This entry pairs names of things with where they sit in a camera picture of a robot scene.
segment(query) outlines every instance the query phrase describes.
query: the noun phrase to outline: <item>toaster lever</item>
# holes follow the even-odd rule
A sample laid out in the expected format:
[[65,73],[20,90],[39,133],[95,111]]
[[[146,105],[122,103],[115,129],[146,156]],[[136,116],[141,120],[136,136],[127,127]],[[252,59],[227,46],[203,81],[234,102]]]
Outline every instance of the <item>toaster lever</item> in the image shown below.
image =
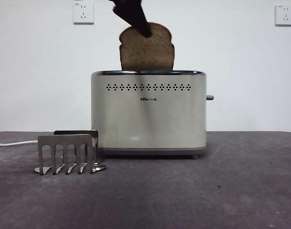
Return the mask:
[[213,95],[207,95],[207,100],[214,100],[214,96]]

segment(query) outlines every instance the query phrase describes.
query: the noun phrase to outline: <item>white wall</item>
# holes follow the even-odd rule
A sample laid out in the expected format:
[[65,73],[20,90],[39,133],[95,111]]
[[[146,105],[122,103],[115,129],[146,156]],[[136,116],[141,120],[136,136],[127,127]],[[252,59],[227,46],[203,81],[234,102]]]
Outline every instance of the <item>white wall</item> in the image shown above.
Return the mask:
[[[90,74],[120,69],[128,26],[108,0],[95,25],[72,24],[72,0],[0,0],[0,131],[90,128]],[[208,130],[291,132],[291,27],[274,5],[291,0],[143,0],[167,26],[177,70],[208,76]]]

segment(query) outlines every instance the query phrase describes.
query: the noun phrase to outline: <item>brand logo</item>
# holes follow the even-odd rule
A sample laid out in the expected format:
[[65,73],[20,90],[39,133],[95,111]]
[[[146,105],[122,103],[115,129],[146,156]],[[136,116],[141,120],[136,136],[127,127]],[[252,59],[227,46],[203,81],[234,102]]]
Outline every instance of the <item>brand logo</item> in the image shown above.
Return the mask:
[[140,98],[140,101],[157,101],[157,98],[146,98],[146,97],[143,97],[143,98]]

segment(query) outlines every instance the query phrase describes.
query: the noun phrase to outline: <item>toaster base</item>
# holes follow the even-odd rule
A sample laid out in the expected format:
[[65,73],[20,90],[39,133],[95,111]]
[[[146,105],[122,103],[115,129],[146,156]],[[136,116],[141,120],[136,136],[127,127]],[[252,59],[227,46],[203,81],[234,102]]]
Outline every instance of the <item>toaster base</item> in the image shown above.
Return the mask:
[[174,156],[201,155],[206,146],[198,148],[99,148],[104,155],[140,155],[140,156]]

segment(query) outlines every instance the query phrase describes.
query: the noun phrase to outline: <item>toaster vent holes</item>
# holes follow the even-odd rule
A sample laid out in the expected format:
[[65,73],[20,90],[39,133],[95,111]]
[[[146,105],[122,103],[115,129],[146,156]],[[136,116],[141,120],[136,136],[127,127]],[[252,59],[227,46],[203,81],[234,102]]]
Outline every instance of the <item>toaster vent holes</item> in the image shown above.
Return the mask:
[[190,91],[191,90],[191,85],[190,84],[163,84],[163,83],[153,83],[153,84],[150,84],[150,83],[146,83],[146,84],[137,84],[137,83],[134,83],[134,84],[107,84],[106,85],[106,89],[107,91],[117,91],[117,90],[121,90],[121,91],[137,91],[138,89],[140,89],[141,91],[143,90],[146,90],[146,91],[157,91],[157,90],[160,90],[160,91],[164,91],[164,90],[167,90],[167,91]]

